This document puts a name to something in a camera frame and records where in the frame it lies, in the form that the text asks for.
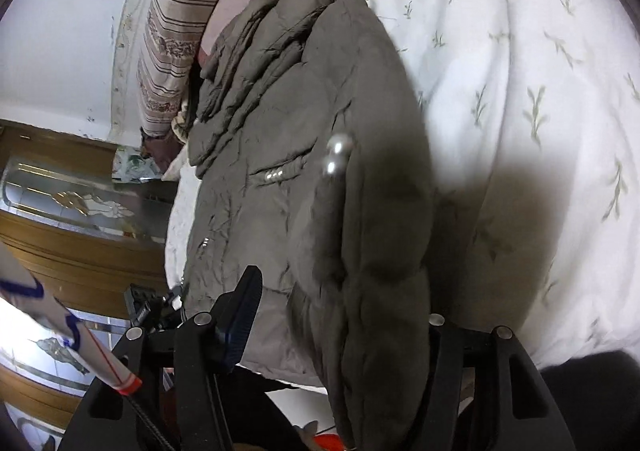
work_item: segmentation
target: white bedsheet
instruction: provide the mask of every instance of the white bedsheet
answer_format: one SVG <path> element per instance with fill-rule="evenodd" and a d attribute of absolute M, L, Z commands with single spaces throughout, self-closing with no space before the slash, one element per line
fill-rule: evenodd
<path fill-rule="evenodd" d="M 423 111 L 434 309 L 540 367 L 640 338 L 640 44 L 618 0 L 367 0 Z M 183 168 L 166 270 L 184 267 Z"/>

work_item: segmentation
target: white wall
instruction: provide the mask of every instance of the white wall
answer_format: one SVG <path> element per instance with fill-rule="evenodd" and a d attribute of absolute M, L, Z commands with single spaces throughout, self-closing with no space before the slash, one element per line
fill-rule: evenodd
<path fill-rule="evenodd" d="M 107 140 L 124 1 L 14 0 L 0 21 L 0 118 Z M 115 140 L 138 145 L 138 114 L 127 118 Z"/>
<path fill-rule="evenodd" d="M 317 420 L 318 431 L 335 425 L 329 397 L 325 394 L 300 388 L 270 391 L 267 396 L 293 425 L 304 427 L 309 422 Z"/>

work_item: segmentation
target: puffer jacket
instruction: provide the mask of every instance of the puffer jacket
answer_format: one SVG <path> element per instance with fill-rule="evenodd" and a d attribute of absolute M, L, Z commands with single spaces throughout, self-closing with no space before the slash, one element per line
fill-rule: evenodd
<path fill-rule="evenodd" d="M 257 265 L 242 363 L 325 385 L 347 446 L 398 449 L 428 376 L 432 210 L 428 144 L 393 43 L 364 0 L 251 0 L 202 76 L 187 314 Z M 353 149 L 331 178 L 320 162 L 337 132 Z"/>

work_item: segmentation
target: blue marking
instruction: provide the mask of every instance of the blue marking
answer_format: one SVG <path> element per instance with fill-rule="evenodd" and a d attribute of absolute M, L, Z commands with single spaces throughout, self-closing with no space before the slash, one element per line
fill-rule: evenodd
<path fill-rule="evenodd" d="M 73 314 L 69 314 L 65 317 L 65 322 L 66 326 L 69 327 L 69 330 L 71 330 L 71 333 L 74 335 L 74 342 L 72 343 L 69 342 L 68 339 L 64 339 L 65 346 L 77 352 L 80 349 L 80 330 L 78 330 L 78 326 L 76 325 L 81 321 Z"/>
<path fill-rule="evenodd" d="M 25 285 L 18 285 L 12 281 L 5 281 L 0 279 L 0 290 L 3 290 L 9 294 L 14 294 L 24 297 L 33 297 L 34 299 L 42 299 L 44 297 L 44 287 L 42 283 L 36 278 L 33 278 L 36 282 L 36 288 L 26 287 Z"/>

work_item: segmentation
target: wooden door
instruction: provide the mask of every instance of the wooden door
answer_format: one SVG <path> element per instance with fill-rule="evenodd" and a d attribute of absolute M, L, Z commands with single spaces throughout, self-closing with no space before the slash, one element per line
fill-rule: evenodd
<path fill-rule="evenodd" d="M 12 157 L 88 177 L 110 178 L 115 146 L 29 127 L 8 126 L 0 136 L 0 167 Z M 132 184 L 171 200 L 175 186 Z M 130 283 L 166 290 L 164 248 L 158 243 L 111 240 L 0 211 L 0 240 L 63 304 L 127 318 L 123 292 Z"/>

